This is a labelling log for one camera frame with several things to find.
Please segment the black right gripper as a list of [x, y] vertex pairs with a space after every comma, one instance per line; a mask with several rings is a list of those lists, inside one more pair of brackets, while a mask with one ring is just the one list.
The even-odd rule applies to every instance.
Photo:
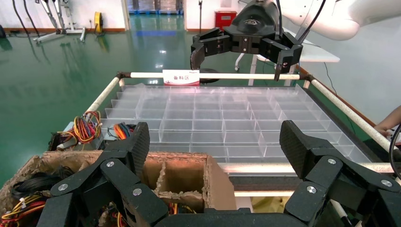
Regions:
[[252, 0], [230, 26], [210, 29], [192, 38], [190, 66], [198, 70], [205, 58], [221, 53], [262, 53], [276, 64], [274, 80], [300, 62], [303, 45], [282, 29], [280, 8], [272, 0]]

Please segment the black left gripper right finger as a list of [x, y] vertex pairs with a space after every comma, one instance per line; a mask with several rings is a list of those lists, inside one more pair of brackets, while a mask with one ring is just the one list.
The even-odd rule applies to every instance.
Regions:
[[390, 177], [345, 158], [329, 141], [305, 135], [283, 121], [279, 143], [302, 180], [284, 212], [317, 226], [330, 201], [350, 209], [364, 226], [401, 223], [401, 187]]

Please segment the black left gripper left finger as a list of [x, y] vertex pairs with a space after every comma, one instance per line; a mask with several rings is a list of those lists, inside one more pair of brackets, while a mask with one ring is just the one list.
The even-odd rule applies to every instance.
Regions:
[[154, 227], [168, 208], [141, 182], [149, 152], [148, 124], [139, 122], [124, 140], [110, 143], [88, 167], [51, 188], [51, 227], [94, 226], [98, 211], [113, 202], [130, 227]]

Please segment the bare person hand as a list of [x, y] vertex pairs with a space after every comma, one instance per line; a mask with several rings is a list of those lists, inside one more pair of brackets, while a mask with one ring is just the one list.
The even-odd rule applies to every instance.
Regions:
[[377, 124], [374, 129], [384, 137], [390, 137], [392, 135], [390, 129], [388, 129], [385, 125]]

